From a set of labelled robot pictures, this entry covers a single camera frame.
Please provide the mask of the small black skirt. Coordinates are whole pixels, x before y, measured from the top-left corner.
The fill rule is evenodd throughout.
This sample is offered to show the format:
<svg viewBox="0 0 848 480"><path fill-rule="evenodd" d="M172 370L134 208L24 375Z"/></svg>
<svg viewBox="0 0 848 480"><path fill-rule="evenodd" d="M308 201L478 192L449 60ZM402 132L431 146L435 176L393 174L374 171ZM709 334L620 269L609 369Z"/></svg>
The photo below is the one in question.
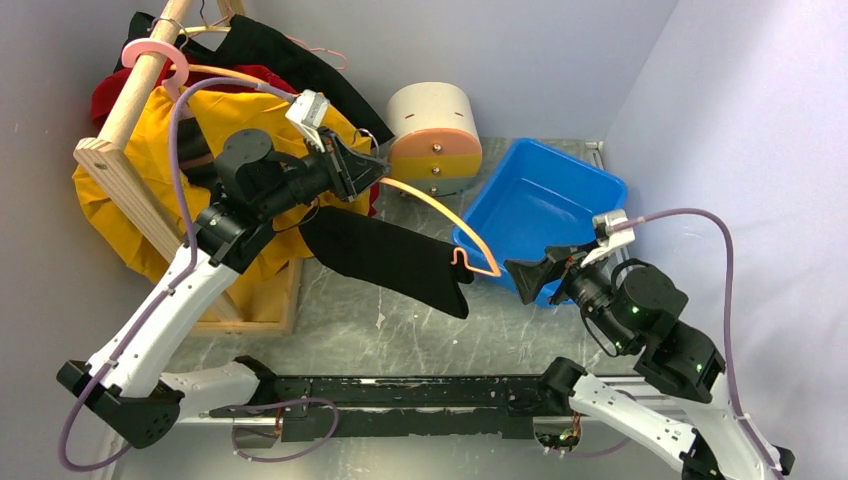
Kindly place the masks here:
<svg viewBox="0 0 848 480"><path fill-rule="evenodd" d="M323 266L455 318L468 317L460 286L472 283L474 274L463 257L454 259L454 245L336 207L318 207L312 213L298 230Z"/></svg>

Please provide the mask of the yellow skirt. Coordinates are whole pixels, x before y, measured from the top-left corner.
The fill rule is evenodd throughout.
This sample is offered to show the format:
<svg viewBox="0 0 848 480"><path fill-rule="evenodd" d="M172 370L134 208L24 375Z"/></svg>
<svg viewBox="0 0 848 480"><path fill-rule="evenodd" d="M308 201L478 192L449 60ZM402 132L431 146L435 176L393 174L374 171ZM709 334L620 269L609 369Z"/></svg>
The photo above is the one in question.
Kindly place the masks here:
<svg viewBox="0 0 848 480"><path fill-rule="evenodd" d="M213 153L243 128L268 132L274 147L301 157L307 150L286 119L288 104L269 93L240 86L207 87L188 102ZM99 88L94 101L103 129L81 140L74 152L73 182L82 211L126 265L157 282L172 261L186 228L174 192L167 152L174 101L162 86L127 104L120 90ZM294 224L304 207L277 217L280 233L226 291L226 309L216 305L208 321L281 323L292 320L288 263L311 253Z"/></svg>

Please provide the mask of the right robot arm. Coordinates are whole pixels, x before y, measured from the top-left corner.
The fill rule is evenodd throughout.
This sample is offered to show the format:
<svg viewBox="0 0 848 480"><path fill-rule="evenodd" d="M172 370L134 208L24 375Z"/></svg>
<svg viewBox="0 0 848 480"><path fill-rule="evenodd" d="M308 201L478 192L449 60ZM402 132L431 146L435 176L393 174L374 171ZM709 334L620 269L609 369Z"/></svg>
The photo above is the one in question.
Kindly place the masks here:
<svg viewBox="0 0 848 480"><path fill-rule="evenodd" d="M731 397L730 362L700 330L680 319L688 297L657 267L625 261L606 276L586 250L549 247L537 262L507 260L523 303L560 283L550 303L571 301L587 329L597 328L617 356L685 413L675 421L632 400L558 357L542 374L539 398L550 413L568 409L604 422L664 460L683 479L784 479L794 453L768 443Z"/></svg>

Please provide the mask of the pink plastic hanger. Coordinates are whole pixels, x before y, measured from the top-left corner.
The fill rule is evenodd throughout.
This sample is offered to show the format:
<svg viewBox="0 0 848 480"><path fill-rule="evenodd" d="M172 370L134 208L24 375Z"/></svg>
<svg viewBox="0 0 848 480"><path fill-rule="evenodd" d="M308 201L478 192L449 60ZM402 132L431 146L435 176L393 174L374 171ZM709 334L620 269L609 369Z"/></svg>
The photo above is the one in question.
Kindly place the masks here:
<svg viewBox="0 0 848 480"><path fill-rule="evenodd" d="M133 74L139 73L142 78L152 82L158 79L166 61L170 62L174 72L161 85L171 99L177 101L190 74L190 64L177 47L163 40L141 38L130 41L121 53L124 67L131 68Z"/></svg>

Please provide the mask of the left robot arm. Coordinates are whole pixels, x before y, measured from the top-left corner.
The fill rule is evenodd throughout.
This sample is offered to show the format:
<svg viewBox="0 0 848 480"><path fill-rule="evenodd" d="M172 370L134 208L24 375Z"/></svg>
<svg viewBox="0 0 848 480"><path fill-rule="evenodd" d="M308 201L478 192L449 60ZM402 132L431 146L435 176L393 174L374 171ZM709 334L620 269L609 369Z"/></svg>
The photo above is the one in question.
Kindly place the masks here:
<svg viewBox="0 0 848 480"><path fill-rule="evenodd" d="M390 170L326 127L301 158L277 151L264 131L238 131L214 166L219 194L198 215L153 292L106 346L86 361L66 363L57 375L81 406L137 449L204 411L242 407L261 416L273 409L273 374L250 357L189 374L169 374L166 365L210 304L274 238L276 216L323 193L352 201Z"/></svg>

